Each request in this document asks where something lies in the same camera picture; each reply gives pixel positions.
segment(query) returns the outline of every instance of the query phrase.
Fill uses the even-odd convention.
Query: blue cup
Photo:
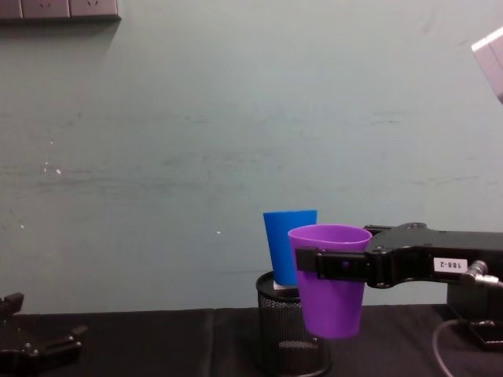
[[[264,213],[274,281],[280,285],[297,285],[297,275],[288,232],[300,226],[316,224],[317,210],[284,210]]]

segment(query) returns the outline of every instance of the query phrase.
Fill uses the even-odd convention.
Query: plastic cup
[[[363,251],[372,238],[364,229],[350,225],[303,226],[288,233],[292,255],[302,247],[326,250]],[[360,329],[365,283],[322,280],[314,272],[296,271],[299,295],[307,330],[327,339],[355,336]]]
[[[276,283],[286,286],[297,285],[296,268],[288,232],[300,226],[316,224],[317,216],[316,210],[284,210],[264,214]]]

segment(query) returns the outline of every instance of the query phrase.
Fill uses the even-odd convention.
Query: black tablecloth
[[[367,306],[360,335],[331,342],[327,376],[442,377],[431,335],[448,317],[446,306]],[[19,316],[41,336],[90,329],[80,362],[47,377],[259,377],[258,320],[257,309]],[[469,333],[448,328],[439,343],[455,377],[503,376],[503,353],[482,351]]]

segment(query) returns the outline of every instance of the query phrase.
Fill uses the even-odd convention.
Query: black device
[[[408,281],[448,283],[447,304],[490,350],[503,350],[503,233],[448,232],[424,223],[367,225],[363,252],[296,250],[297,269],[318,279],[386,289]]]
[[[14,316],[23,300],[21,293],[0,299],[0,375],[37,375],[77,360],[87,328],[79,326],[64,336],[39,340],[23,330]]]

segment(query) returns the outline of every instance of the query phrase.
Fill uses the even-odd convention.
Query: purple cup
[[[363,251],[372,233],[340,224],[307,225],[288,232],[292,252],[302,247]],[[318,279],[313,272],[297,272],[299,295],[306,329],[327,339],[355,336],[360,330],[365,283]]]

